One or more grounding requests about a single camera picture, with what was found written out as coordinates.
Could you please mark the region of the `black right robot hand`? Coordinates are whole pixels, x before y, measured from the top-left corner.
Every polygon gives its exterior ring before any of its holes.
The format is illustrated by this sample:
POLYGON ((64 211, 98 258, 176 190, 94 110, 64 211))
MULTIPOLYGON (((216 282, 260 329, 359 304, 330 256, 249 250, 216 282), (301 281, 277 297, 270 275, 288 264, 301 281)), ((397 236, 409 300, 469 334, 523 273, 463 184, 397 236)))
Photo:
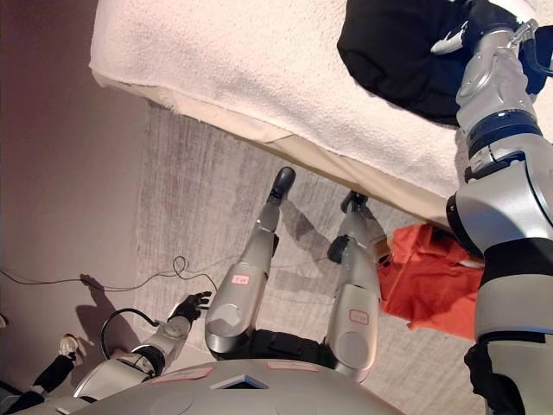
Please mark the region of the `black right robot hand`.
POLYGON ((516 32, 524 23, 537 17, 538 1, 457 1, 461 17, 445 37, 430 49, 435 55, 451 54, 462 48, 473 48, 494 30, 516 32))

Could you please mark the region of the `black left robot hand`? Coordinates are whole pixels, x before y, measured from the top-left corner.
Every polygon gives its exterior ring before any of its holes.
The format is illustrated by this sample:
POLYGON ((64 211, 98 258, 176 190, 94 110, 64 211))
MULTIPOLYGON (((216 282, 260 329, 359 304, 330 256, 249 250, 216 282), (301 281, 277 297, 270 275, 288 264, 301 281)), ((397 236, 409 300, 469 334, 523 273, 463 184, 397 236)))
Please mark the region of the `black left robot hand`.
POLYGON ((171 314, 171 318, 183 317, 190 323, 194 323, 210 309, 211 291, 203 291, 188 295, 179 303, 171 314))

